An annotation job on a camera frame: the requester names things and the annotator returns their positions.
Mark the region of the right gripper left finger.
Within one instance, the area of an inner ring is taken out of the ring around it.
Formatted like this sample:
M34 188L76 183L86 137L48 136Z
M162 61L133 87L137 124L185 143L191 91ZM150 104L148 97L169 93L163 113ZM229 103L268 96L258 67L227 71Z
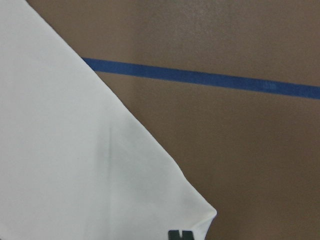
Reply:
M169 230L168 231L168 240L180 240L179 230Z

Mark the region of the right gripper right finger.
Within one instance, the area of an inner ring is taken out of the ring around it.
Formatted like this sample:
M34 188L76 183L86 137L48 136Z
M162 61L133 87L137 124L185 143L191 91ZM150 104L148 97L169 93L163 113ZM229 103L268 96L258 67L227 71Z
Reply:
M191 230L182 231L182 240L194 240L194 234Z

